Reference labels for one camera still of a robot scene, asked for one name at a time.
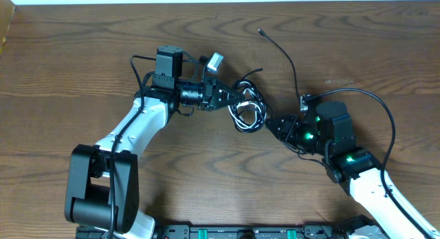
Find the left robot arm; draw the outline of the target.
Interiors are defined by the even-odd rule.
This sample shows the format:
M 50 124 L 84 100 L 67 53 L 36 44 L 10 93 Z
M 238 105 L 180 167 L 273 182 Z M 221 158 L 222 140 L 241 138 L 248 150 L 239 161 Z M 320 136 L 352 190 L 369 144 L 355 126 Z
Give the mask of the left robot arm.
M 155 220 L 139 209 L 138 160 L 180 106 L 216 111 L 244 100 L 214 77 L 218 53 L 194 59 L 180 47 L 162 45 L 155 68 L 135 77 L 139 85 L 123 120 L 94 145 L 77 145 L 69 164 L 65 219 L 101 238 L 152 238 Z

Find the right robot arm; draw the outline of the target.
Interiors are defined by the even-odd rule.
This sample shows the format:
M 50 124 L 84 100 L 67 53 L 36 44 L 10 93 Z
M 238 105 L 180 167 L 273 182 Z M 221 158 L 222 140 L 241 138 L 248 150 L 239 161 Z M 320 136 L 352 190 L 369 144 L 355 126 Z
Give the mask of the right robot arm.
M 362 205 L 375 223 L 352 220 L 347 238 L 438 238 L 435 229 L 402 195 L 380 161 L 357 145 L 353 124 L 342 102 L 314 102 L 304 117 L 267 119 L 266 127 L 285 146 L 322 156 L 327 176 Z

